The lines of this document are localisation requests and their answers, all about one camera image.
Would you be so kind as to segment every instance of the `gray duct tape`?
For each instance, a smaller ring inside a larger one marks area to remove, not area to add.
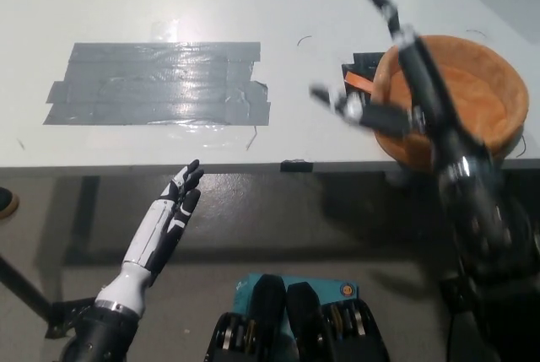
[[[115,126],[144,124],[235,124],[266,126],[270,104],[246,108],[240,102],[205,104],[63,104],[52,105],[45,124]]]
[[[45,124],[267,125],[260,43],[76,44]]]
[[[258,62],[261,43],[76,43],[70,62]]]
[[[246,82],[251,78],[253,62],[211,61],[159,67],[147,62],[70,62],[64,81],[102,83],[130,81],[206,81]]]
[[[216,82],[133,82],[106,84],[55,82],[47,103],[219,103],[267,102],[267,87],[257,82],[223,84]]]

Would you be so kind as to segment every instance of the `robotic arm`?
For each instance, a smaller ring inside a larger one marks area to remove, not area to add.
[[[451,291],[459,293],[454,297],[468,304],[462,309],[473,312],[481,333],[503,361],[540,360],[538,231],[521,205],[504,191],[500,170],[487,148],[462,125],[422,39],[410,26],[401,27],[390,0],[370,1],[381,11],[398,47],[413,113],[396,114],[396,107],[375,105],[368,115],[354,95],[331,102],[327,91],[311,93],[347,122],[387,133],[392,127],[385,122],[405,118],[407,123],[408,118],[410,125],[403,130],[426,135],[458,254],[459,285],[452,285]]]
[[[204,172],[195,160],[184,167],[152,203],[127,249],[118,276],[75,323],[75,337],[62,362],[116,362],[126,353],[144,313],[146,289],[176,248],[201,196]]]

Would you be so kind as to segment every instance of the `concrete floor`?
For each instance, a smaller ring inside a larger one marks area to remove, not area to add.
[[[91,198],[79,198],[79,178],[0,181],[21,197],[19,211],[0,224],[0,252],[50,299],[95,295],[118,272],[169,178],[103,177],[94,212]],[[537,186],[530,173],[512,178],[520,192]],[[412,199],[376,173],[208,175],[201,191],[173,260],[148,292],[128,360],[202,361],[236,282],[249,272],[358,282],[393,361],[445,360],[449,316],[437,281],[454,262],[429,183],[420,183]],[[2,362],[57,358],[64,342],[44,340],[45,329],[0,286]],[[494,360],[468,316],[457,320],[452,356]]]

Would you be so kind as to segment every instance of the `wooden bowl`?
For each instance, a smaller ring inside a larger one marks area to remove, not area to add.
[[[442,72],[465,128],[482,139],[493,156],[521,129],[529,95],[516,70],[486,46],[448,35],[422,37]],[[382,57],[373,82],[373,101],[411,107],[411,93],[394,46]],[[429,140],[419,134],[389,138],[375,134],[394,159],[415,170],[431,170]]]

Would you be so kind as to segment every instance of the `orange strip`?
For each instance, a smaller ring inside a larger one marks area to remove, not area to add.
[[[355,88],[365,90],[366,92],[373,92],[373,83],[355,73],[348,72],[345,75],[345,82],[349,85],[353,85]]]

